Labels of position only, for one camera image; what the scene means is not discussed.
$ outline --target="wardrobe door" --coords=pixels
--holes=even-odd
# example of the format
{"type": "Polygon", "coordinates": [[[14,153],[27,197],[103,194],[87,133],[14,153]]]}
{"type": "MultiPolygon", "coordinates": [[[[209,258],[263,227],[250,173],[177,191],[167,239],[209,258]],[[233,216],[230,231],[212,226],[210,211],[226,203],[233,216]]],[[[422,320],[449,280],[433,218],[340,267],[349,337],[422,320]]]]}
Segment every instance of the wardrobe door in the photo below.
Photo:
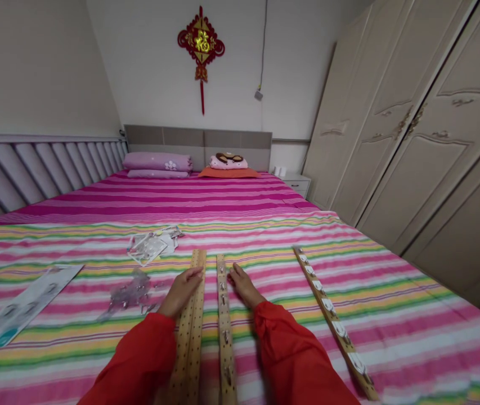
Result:
{"type": "Polygon", "coordinates": [[[480,157],[480,3],[358,229],[402,254],[480,157]]]}
{"type": "Polygon", "coordinates": [[[331,206],[345,222],[358,223],[474,3],[414,2],[331,206]]]}
{"type": "Polygon", "coordinates": [[[340,36],[303,171],[308,199],[321,209],[337,191],[411,4],[378,0],[340,36]]]}
{"type": "Polygon", "coordinates": [[[403,257],[480,307],[480,160],[403,257]]]}

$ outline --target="chinese knot decoration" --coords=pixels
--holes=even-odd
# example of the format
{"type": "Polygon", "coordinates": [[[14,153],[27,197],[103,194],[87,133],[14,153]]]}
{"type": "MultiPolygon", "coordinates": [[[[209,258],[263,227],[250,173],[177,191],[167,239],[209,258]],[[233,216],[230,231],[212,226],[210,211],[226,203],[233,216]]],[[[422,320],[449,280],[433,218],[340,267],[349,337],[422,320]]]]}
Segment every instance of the chinese knot decoration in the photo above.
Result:
{"type": "Polygon", "coordinates": [[[187,29],[180,31],[178,45],[187,49],[196,62],[195,80],[200,80],[200,98],[202,115],[204,115],[204,82],[208,82],[206,65],[210,64],[216,56],[225,53],[225,45],[217,39],[217,34],[208,22],[208,17],[203,16],[202,7],[199,9],[199,15],[195,15],[195,19],[187,29]]]}

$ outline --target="hand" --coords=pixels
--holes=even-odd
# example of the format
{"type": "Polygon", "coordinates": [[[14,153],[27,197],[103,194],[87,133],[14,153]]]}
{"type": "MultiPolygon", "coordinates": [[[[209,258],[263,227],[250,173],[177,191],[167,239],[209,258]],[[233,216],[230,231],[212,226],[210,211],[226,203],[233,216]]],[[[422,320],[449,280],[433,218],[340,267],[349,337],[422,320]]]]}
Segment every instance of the hand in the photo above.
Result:
{"type": "Polygon", "coordinates": [[[157,312],[169,318],[176,318],[202,281],[203,268],[192,267],[176,276],[157,312]]]}
{"type": "Polygon", "coordinates": [[[237,263],[232,265],[228,279],[249,308],[255,309],[258,304],[266,301],[266,298],[255,288],[247,273],[237,263]]]}

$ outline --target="headboard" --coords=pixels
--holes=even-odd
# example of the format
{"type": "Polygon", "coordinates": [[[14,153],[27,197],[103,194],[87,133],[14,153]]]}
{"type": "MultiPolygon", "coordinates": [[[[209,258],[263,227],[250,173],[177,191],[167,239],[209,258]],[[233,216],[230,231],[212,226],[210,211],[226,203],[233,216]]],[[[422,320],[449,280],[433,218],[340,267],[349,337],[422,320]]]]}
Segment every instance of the headboard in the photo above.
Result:
{"type": "Polygon", "coordinates": [[[233,131],[125,125],[129,151],[191,155],[193,170],[204,169],[210,156],[232,152],[243,156],[259,172],[270,169],[271,132],[233,131]]]}
{"type": "Polygon", "coordinates": [[[125,138],[0,135],[0,215],[123,169],[125,138]]]}

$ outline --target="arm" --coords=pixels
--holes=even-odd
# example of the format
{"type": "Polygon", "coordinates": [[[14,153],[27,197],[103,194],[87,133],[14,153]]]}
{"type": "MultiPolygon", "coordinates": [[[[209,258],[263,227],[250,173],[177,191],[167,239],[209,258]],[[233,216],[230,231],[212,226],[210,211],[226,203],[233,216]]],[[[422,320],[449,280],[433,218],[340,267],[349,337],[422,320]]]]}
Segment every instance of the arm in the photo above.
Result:
{"type": "Polygon", "coordinates": [[[266,301],[236,263],[230,277],[246,305],[254,310],[262,364],[276,403],[315,403],[321,398],[331,404],[359,403],[313,333],[282,306],[266,301]]]}
{"type": "Polygon", "coordinates": [[[158,313],[148,314],[120,340],[79,405],[148,403],[171,376],[176,361],[174,319],[195,292],[202,269],[191,268],[176,277],[158,313]]]}

